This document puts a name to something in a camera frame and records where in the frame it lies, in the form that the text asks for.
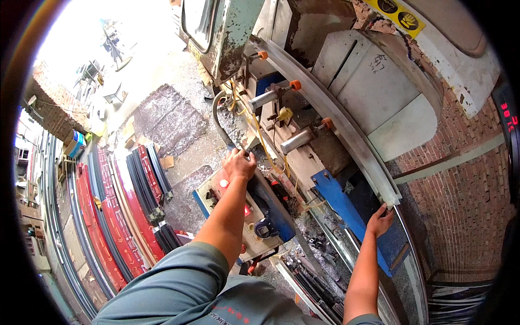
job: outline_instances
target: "t-shirt sleeve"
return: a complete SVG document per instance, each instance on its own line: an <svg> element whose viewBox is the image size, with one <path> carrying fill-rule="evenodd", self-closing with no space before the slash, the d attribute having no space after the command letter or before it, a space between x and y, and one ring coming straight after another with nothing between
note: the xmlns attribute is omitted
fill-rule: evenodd
<svg viewBox="0 0 520 325"><path fill-rule="evenodd" d="M377 315L364 314L354 317L346 325L384 325L384 323Z"/></svg>
<svg viewBox="0 0 520 325"><path fill-rule="evenodd" d="M130 282L99 311L93 324L172 317L189 322L209 308L224 288L228 273L221 251L207 243L191 242Z"/></svg>

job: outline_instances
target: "warning sticker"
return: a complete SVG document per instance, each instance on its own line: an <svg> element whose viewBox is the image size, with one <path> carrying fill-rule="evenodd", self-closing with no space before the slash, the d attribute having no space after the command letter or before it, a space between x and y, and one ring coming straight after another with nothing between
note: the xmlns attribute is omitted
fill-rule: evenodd
<svg viewBox="0 0 520 325"><path fill-rule="evenodd" d="M390 18L394 23L403 28L412 38L426 26L414 14L397 0L364 0L372 9Z"/></svg>

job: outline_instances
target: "gray t-shirt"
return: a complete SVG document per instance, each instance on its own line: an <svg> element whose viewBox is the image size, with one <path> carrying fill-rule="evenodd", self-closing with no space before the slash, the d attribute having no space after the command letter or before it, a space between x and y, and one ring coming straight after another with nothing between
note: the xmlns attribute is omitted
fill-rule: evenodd
<svg viewBox="0 0 520 325"><path fill-rule="evenodd" d="M228 276L217 248L192 242L162 258L110 300L92 324L323 325L258 277ZM376 315L348 325L383 325Z"/></svg>

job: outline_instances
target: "red protective wrap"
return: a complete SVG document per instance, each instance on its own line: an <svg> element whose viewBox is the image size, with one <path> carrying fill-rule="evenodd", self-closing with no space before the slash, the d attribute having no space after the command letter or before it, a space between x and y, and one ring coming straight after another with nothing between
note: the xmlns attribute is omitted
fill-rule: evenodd
<svg viewBox="0 0 520 325"><path fill-rule="evenodd" d="M164 257L164 252L155 239L155 235L152 231L152 225L148 223L148 220L146 219L146 216L141 209L141 205L137 199L137 194L135 193L134 186L132 185L132 179L130 178L130 174L126 168L126 164L123 163L123 167L120 169L118 161L114 159L114 166L115 172L119 177L119 181L121 182L121 186L123 187L123 191L128 201L128 207L132 212L137 227L139 227L139 231L141 232L143 238L148 243L148 246L150 246L153 256L156 258L156 260L159 261Z"/></svg>
<svg viewBox="0 0 520 325"><path fill-rule="evenodd" d="M112 179L110 178L110 168L108 166L105 150L102 150L98 157L103 187L105 188L105 195L107 197L103 200L101 206L119 253L123 257L123 260L132 275L138 277L146 272L146 267L141 255L139 255L137 247L135 246L132 235L130 234L126 221L124 220L123 213L121 212L118 199L115 196L115 190L112 184Z"/></svg>
<svg viewBox="0 0 520 325"><path fill-rule="evenodd" d="M148 158L148 153L146 152L146 147L140 145L137 147L137 152L139 152L139 157L141 158L142 169L145 171L146 179L148 180L148 184L152 189L153 197L157 204L161 201L162 191L159 187L159 183L157 183L157 179L152 170L152 166L150 165L150 159Z"/></svg>
<svg viewBox="0 0 520 325"><path fill-rule="evenodd" d="M127 283L121 274L117 264L108 250L107 242L98 224L97 212L94 209L94 200L92 190L90 189L90 180L88 178L88 167L82 163L77 165L77 198L80 202L80 208L83 214L83 220L87 226L90 241L94 246L94 251L101 262L105 273L114 288L119 292Z"/></svg>

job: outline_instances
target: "floor mat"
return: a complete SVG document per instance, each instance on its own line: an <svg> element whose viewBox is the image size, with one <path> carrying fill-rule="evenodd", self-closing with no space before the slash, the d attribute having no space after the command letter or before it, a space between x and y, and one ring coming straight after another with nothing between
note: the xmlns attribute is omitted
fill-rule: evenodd
<svg viewBox="0 0 520 325"><path fill-rule="evenodd" d="M162 146L159 155L179 156L204 132L208 121L173 86L164 84L139 104L134 113L137 136Z"/></svg>
<svg viewBox="0 0 520 325"><path fill-rule="evenodd" d="M213 169L204 165L172 186L173 198L164 207L165 220L173 229L197 234L206 221L192 192L211 174Z"/></svg>

